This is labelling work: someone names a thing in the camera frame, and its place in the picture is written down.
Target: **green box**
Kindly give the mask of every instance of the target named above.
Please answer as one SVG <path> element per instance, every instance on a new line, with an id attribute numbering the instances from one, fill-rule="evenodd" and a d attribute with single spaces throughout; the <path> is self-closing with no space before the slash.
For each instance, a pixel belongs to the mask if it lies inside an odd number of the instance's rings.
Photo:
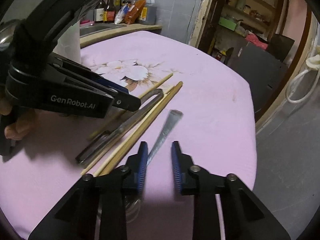
<path id="1" fill-rule="evenodd" d="M 223 26 L 223 27 L 226 27 L 232 31 L 235 30 L 237 24 L 234 23 L 233 21 L 230 21 L 230 20 L 227 20 L 223 17 L 220 17 L 220 20 L 219 20 L 219 25 Z"/>

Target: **countertop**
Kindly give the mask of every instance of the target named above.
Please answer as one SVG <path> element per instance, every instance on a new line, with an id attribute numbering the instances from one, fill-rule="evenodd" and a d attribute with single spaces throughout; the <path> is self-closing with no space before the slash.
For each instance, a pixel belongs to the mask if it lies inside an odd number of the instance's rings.
<path id="1" fill-rule="evenodd" d="M 94 33 L 85 37 L 80 38 L 80 47 L 84 48 L 94 43 L 108 40 L 117 36 L 121 36 L 128 33 L 137 31 L 151 31 L 162 29 L 160 25 L 143 25 L 143 24 L 130 24 L 121 28 L 105 30 L 102 32 Z"/>

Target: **red label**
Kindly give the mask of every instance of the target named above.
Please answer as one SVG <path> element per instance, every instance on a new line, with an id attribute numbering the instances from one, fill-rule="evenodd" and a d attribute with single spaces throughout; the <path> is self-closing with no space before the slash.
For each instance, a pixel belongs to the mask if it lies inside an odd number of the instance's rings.
<path id="1" fill-rule="evenodd" d="M 107 21 L 114 21 L 115 20 L 115 14 L 116 12 L 113 11 L 113 12 L 107 12 Z"/>

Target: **metal tongs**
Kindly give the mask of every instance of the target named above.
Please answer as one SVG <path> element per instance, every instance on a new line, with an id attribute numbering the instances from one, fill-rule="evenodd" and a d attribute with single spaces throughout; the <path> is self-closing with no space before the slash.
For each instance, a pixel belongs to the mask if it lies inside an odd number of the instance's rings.
<path id="1" fill-rule="evenodd" d="M 155 95 L 156 97 L 147 103 L 143 108 L 133 113 L 128 113 L 129 118 L 112 133 L 103 131 L 97 135 L 96 138 L 76 157 L 77 163 L 81 164 L 83 167 L 87 167 L 108 143 L 126 133 L 135 124 L 141 121 L 143 117 L 163 98 L 164 93 L 162 89 L 155 89 L 141 98 L 141 104 L 144 104 L 148 99 Z"/>

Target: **white cable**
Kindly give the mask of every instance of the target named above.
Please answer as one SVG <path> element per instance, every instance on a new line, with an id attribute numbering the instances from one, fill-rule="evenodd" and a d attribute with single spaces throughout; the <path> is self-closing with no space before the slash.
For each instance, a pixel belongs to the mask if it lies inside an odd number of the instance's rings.
<path id="1" fill-rule="evenodd" d="M 302 78 L 305 74 L 309 73 L 312 70 L 315 70 L 315 69 L 311 69 L 311 68 L 305 69 L 304 71 L 302 71 L 300 74 L 298 74 L 294 79 L 292 79 L 289 82 L 289 84 L 288 84 L 288 86 L 287 86 L 287 88 L 285 90 L 285 97 L 287 98 L 289 103 L 298 104 L 298 103 L 301 103 L 301 102 L 305 101 L 307 98 L 309 98 L 311 96 L 313 91 L 316 89 L 317 83 L 318 83 L 319 78 L 320 78 L 320 70 L 318 70 L 318 74 L 316 76 L 316 79 L 315 79 L 310 91 L 303 98 L 298 99 L 298 100 L 291 100 L 290 99 L 290 93 L 292 92 L 292 90 L 291 90 L 292 85 L 295 84 L 295 82 L 297 82 L 298 79 Z"/>

